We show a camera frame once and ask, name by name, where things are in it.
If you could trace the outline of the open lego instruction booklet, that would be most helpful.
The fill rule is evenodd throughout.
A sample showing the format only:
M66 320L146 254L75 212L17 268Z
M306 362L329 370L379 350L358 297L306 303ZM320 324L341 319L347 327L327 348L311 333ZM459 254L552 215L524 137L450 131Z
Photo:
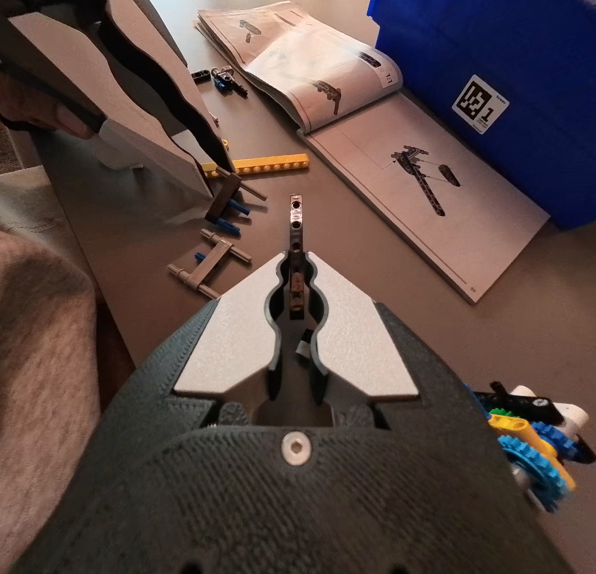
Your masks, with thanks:
M394 61L297 4L200 9L195 27L468 302L484 296L548 221L401 92Z

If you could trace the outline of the grey lego beam with axles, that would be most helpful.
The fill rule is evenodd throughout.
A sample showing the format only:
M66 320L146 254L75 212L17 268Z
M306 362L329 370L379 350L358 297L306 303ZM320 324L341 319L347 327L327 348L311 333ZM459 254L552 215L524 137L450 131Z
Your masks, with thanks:
M180 281L187 288L196 293L200 293L211 300L219 300L221 295L209 287L205 280L227 256L233 256L246 264L251 264L252 257L241 250L236 243L227 240L216 232L203 228L201 235L211 244L212 248L207 254L201 252L195 253L197 267L192 272L174 264L168 264L166 270L176 280Z

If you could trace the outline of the white patterned tag sticker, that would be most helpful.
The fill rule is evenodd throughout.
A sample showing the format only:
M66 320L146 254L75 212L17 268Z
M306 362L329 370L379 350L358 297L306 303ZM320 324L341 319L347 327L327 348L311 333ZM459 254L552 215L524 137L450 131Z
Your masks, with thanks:
M472 129L484 134L510 105L502 94L473 74L451 109Z

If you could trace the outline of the pile of colourful lego pieces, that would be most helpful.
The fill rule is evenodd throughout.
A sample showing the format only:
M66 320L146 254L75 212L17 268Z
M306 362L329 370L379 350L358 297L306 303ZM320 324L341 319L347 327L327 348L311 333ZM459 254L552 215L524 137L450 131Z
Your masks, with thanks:
M576 490L566 463L595 463L595 451L582 437L588 413L523 385L508 391L494 381L490 391L467 389L496 434L518 486L542 510L555 512Z

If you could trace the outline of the person's beige sweater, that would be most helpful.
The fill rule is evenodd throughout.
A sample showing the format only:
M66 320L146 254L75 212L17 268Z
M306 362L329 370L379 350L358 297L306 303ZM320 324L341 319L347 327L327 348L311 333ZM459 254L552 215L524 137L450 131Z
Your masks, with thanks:
M1 233L1 573L68 487L100 417L87 275Z

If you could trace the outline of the person's left hand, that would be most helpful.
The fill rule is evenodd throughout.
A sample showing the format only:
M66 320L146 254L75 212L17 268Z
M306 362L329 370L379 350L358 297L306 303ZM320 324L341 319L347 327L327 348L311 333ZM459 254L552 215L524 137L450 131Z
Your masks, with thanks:
M10 129L32 125L42 130L60 130L87 140L93 130L60 101L1 73L1 121Z

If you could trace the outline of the blue plastic storage bin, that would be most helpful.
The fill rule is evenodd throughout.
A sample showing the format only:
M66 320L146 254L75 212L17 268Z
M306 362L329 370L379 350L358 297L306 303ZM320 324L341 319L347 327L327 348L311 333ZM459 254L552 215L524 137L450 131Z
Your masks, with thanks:
M404 84L561 229L595 221L595 4L370 0ZM451 109L475 74L510 105L484 134Z

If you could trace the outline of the grey cloth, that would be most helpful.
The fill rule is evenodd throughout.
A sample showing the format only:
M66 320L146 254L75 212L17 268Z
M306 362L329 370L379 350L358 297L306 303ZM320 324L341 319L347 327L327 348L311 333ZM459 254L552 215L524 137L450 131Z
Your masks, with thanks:
M1 175L1 230L44 246L72 234L42 165Z

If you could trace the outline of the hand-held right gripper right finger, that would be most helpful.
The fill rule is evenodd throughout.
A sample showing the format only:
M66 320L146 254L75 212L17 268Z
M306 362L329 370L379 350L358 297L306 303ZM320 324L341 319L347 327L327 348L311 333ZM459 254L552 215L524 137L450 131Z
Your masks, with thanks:
M318 404L413 400L419 390L375 301L313 252L305 254L310 388Z

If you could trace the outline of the yellow lego beam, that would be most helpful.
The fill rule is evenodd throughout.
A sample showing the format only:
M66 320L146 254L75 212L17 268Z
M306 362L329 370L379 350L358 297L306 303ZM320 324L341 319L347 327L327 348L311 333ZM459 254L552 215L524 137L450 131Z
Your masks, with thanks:
M298 153L233 160L233 164L236 174L254 175L261 173L306 169L310 166L310 159L307 154Z

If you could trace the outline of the grey lego beam with blue pins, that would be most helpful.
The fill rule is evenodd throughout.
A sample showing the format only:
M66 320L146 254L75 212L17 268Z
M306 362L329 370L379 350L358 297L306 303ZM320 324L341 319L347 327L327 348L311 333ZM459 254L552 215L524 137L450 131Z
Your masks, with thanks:
M239 236L241 230L223 218L223 214L228 208L232 208L244 215L249 215L250 210L237 202L235 200L235 195L240 189L243 189L261 201L266 201L267 196L261 194L248 184L245 184L241 177L236 173L231 173L219 166L216 166L214 170L224 179L224 183L206 212L205 220L230 234Z

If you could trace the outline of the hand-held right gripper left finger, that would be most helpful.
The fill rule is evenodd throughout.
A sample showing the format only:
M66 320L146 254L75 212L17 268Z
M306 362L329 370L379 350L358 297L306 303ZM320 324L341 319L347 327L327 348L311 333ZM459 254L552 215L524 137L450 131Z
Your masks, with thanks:
M286 254L279 253L224 293L174 385L182 396L221 402L277 398L282 379Z

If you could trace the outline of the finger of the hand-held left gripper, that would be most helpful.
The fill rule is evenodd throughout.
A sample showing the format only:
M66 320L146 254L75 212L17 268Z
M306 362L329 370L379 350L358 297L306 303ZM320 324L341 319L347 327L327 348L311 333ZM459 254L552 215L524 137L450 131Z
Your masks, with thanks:
M161 100L141 107L155 116L168 135L189 130L218 166L231 159L185 60L149 0L106 0L106 47L128 71Z
M100 161L116 170L133 166L148 167L153 172L193 190L204 198L214 197L204 169L195 157L168 135L158 119L141 107L160 104L155 92L122 66L106 47L106 23L91 28L91 40L101 50L110 73L98 76L91 93L106 115L93 144ZM13 130L34 127L19 125Z

